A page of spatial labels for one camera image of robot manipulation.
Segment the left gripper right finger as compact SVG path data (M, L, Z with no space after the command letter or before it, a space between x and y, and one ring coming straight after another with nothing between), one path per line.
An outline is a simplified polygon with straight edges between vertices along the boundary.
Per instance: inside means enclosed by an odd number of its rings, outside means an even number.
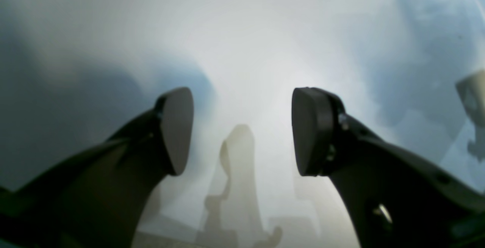
M380 138L337 95L296 88L291 116L299 174L331 180L362 248L484 247L484 196Z

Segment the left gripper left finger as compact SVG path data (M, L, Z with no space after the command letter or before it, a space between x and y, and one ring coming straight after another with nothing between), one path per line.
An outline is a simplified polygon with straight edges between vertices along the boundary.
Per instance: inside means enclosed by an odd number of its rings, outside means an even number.
M188 87L106 141L18 191L1 189L1 243L17 248L129 248L153 189L187 165L194 121Z

